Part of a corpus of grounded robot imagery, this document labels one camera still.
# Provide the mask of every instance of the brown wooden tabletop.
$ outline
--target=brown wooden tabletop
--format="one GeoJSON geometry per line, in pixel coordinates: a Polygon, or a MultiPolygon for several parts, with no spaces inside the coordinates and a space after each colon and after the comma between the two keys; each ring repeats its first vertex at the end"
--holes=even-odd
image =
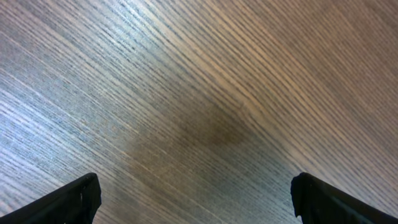
{"type": "Polygon", "coordinates": [[[300,223],[309,172],[398,217],[395,0],[0,1],[0,216],[300,223]]]}

